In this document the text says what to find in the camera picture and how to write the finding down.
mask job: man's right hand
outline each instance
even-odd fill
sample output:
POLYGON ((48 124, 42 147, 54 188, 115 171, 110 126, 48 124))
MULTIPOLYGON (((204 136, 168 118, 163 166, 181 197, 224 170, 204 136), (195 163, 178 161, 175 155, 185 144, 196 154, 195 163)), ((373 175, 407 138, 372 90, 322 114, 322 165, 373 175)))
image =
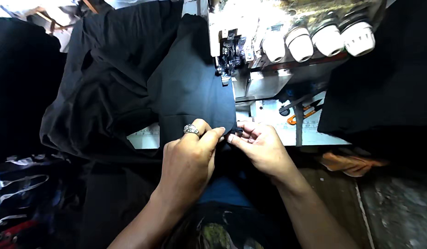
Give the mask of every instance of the man's right hand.
POLYGON ((230 134, 227 141, 241 149, 261 172, 284 181, 296 167, 275 128, 254 122, 237 122, 243 134, 230 134))

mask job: orange scissors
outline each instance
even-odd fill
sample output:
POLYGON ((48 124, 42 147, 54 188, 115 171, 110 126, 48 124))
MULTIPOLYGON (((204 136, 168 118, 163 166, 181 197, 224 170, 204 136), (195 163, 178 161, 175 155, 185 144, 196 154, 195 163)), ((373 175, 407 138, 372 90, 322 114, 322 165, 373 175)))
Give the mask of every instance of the orange scissors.
MULTIPOLYGON (((303 118, 307 118, 308 116, 312 116, 312 114, 314 114, 314 113, 316 113, 317 111, 319 111, 319 110, 321 110, 321 108, 323 107, 323 105, 318 105, 318 103, 320 103, 320 101, 321 101, 322 99, 320 99, 320 100, 317 100, 317 101, 315 101, 315 102, 313 102, 312 104, 310 104, 310 105, 308 105, 308 106, 305 106, 305 107, 303 107, 303 110, 309 110, 310 108, 314 108, 312 111, 310 111, 310 112, 308 112, 308 113, 306 113, 304 116, 303 116, 303 118)), ((294 116, 291 116, 290 118, 288 118, 288 124, 290 124, 290 125, 295 125, 296 124, 296 121, 294 121, 294 118, 295 118, 295 115, 294 116)))

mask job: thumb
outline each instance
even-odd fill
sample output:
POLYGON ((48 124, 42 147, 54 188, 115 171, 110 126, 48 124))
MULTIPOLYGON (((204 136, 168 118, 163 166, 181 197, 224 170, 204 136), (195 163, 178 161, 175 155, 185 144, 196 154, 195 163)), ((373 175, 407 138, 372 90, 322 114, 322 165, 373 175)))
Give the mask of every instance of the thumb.
POLYGON ((243 139, 241 139, 240 137, 238 137, 234 134, 229 134, 229 136, 227 137, 227 142, 235 145, 237 148, 242 150, 244 153, 250 152, 250 150, 252 149, 252 146, 253 146, 252 144, 249 144, 248 142, 244 141, 243 139))

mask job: black fabric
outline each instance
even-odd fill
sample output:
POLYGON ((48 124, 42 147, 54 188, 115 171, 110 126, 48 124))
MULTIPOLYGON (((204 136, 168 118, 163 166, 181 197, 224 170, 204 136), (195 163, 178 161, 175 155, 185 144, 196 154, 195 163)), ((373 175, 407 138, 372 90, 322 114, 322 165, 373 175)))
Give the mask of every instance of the black fabric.
POLYGON ((160 144, 203 118, 235 124, 232 86, 222 87, 207 23, 183 2, 155 1, 86 17, 72 32, 57 99, 43 117, 42 143, 104 163, 159 162, 126 136, 159 122, 160 144))
POLYGON ((43 27, 0 18, 0 163, 43 153, 41 117, 57 95, 66 61, 43 27))
POLYGON ((387 9, 376 48, 333 71, 319 132, 399 162, 427 158, 425 24, 427 0, 387 9))

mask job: fingernail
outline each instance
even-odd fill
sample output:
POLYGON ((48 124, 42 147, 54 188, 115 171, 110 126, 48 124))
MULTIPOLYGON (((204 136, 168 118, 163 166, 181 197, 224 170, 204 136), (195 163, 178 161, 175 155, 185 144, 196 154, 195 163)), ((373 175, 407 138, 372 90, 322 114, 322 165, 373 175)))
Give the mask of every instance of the fingernail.
POLYGON ((231 142, 232 142, 232 139, 233 139, 233 135, 232 135, 232 134, 229 134, 229 136, 227 136, 227 142, 228 142, 228 143, 231 143, 231 142))

